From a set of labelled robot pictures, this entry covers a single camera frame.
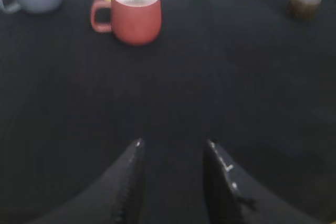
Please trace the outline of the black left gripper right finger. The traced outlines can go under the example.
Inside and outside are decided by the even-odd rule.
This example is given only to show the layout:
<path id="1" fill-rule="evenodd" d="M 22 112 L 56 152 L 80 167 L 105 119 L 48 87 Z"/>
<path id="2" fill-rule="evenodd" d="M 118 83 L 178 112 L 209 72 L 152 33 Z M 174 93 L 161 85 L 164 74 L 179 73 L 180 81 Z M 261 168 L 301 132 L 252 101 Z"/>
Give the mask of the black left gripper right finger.
<path id="1" fill-rule="evenodd" d="M 251 177 L 214 140 L 204 143 L 203 193 L 211 223 L 319 223 Z"/>

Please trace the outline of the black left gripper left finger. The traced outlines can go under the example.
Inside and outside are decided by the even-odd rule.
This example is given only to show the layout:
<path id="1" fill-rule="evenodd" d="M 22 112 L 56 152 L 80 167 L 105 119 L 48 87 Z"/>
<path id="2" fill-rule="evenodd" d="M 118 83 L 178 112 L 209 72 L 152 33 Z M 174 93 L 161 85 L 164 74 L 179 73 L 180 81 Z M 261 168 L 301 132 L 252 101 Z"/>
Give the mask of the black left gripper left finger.
<path id="1" fill-rule="evenodd" d="M 140 223 L 144 154 L 144 140 L 133 141 L 86 190 L 33 223 Z"/>

